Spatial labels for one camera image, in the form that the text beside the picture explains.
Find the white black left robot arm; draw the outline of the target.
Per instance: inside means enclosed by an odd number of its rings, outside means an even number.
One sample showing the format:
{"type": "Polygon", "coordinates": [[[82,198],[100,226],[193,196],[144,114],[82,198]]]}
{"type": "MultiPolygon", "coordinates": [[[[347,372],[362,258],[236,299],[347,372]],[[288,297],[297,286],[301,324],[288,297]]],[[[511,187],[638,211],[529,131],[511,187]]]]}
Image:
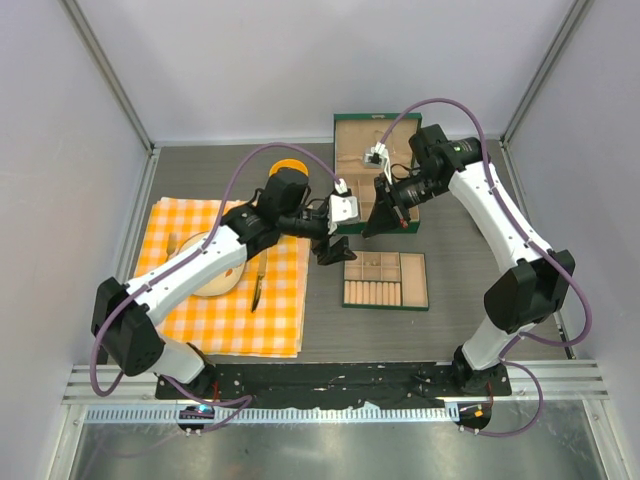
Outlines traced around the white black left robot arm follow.
{"type": "Polygon", "coordinates": [[[354,259],[339,226],[360,217],[357,198],[338,180],[319,207],[307,205],[307,174],[281,167],[249,201],[221,208],[204,239],[154,270],[121,283],[113,277],[97,288],[91,355],[105,351],[119,378],[151,372],[165,376],[183,395],[200,399],[210,391],[215,368],[194,345],[161,335],[157,327],[196,290],[277,244],[288,235],[306,238],[321,265],[354,259]]]}

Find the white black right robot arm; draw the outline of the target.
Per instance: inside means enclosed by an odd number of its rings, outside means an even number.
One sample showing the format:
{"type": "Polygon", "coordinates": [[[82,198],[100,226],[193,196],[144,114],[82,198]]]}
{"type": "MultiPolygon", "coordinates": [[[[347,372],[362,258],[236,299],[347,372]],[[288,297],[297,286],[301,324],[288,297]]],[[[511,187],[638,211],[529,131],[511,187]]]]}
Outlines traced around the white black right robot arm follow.
{"type": "Polygon", "coordinates": [[[493,175],[479,139],[450,140],[437,124],[409,139],[414,167],[396,179],[388,150],[377,143],[364,155],[382,172],[374,180],[375,201],[362,231],[365,238],[407,227],[410,210],[451,193],[467,210],[489,245],[500,276],[485,293],[485,317],[453,357],[451,380],[457,391],[475,394],[495,375],[504,349],[545,321],[564,303],[575,260],[555,251],[517,212],[493,175]]]}

